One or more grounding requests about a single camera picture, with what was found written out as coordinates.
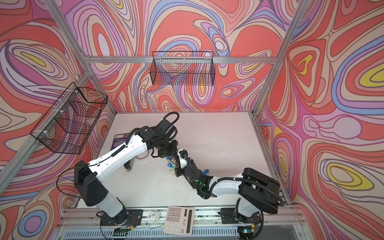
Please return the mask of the round keyring disc with keys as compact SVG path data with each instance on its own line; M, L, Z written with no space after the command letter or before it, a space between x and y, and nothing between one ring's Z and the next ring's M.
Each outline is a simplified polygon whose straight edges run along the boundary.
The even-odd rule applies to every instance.
M172 168L174 170L174 173L175 173L176 165L180 164L179 156L178 155L172 155L172 156L166 157L166 159L168 161L168 167Z

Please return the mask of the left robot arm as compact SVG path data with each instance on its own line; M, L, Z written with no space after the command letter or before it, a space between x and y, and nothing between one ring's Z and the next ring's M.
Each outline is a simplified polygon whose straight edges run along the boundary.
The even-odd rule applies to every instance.
M136 156L157 150L154 158L167 158L177 154L177 128L180 114L170 112L154 127L133 129L128 138L107 154L85 163L78 162L74 170L74 187L88 207L96 206L109 217L121 223L127 218L126 207L103 185L118 168Z

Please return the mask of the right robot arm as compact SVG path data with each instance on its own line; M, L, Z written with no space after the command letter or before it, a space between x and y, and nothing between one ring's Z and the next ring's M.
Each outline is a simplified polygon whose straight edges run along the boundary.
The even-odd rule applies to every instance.
M275 215L279 207L287 205L280 196L280 183L252 168L245 168L233 177L218 178L198 169L186 150L178 150L172 158L176 176L183 176L202 199L237 195L235 213L242 218L250 218L258 212Z

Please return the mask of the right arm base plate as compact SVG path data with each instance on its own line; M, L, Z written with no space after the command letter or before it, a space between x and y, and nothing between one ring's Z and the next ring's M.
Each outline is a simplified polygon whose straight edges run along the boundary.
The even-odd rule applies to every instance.
M254 224L262 222L260 213L255 213L251 217L244 217L237 213L234 208L221 208L218 212L223 224Z

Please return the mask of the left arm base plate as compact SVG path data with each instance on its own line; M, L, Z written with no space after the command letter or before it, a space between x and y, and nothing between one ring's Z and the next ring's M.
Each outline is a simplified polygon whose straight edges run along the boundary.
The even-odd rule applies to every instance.
M101 214L101 226L137 226L141 224L144 211L141 209L125 209L115 217L105 212Z

